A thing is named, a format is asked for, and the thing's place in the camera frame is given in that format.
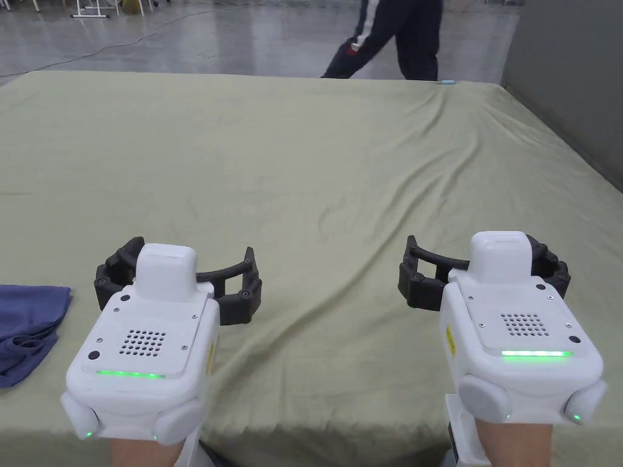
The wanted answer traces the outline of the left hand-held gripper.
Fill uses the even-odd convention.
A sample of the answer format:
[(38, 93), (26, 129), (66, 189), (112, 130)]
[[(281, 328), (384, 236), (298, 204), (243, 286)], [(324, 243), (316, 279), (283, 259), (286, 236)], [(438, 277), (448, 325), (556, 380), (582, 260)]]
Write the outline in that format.
[[(198, 272), (189, 247), (134, 237), (96, 269), (102, 311), (66, 374), (64, 412), (81, 440), (183, 443), (177, 466), (214, 466), (200, 446), (220, 325), (248, 325), (261, 304), (254, 250)], [(226, 281), (242, 286), (226, 293)]]

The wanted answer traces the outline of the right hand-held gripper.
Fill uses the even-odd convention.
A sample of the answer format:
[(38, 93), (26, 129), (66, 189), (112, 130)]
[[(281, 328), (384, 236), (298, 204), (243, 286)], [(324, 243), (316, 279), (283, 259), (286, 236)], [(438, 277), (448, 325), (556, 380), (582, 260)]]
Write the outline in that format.
[[(434, 278), (418, 271), (436, 267)], [(454, 390), (445, 397), (452, 448), (444, 466), (489, 466), (475, 420), (495, 424), (589, 423), (607, 391), (604, 362), (564, 301), (568, 266), (517, 231), (479, 232), (471, 258), (407, 237), (399, 291), (407, 305), (440, 308)]]

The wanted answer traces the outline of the person's right hand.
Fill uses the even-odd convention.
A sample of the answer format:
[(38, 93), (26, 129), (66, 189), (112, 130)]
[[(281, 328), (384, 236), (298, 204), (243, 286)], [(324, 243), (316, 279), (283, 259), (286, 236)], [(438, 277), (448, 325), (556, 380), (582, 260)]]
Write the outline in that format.
[(552, 425), (475, 420), (475, 426), (492, 466), (551, 466)]

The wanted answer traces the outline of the person's left hand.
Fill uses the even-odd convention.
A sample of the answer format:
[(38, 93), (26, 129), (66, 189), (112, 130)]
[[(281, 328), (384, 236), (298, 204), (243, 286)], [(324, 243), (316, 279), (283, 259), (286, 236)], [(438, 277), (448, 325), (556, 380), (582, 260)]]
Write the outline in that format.
[(183, 450), (184, 442), (161, 445), (146, 440), (110, 440), (113, 466), (174, 466)]

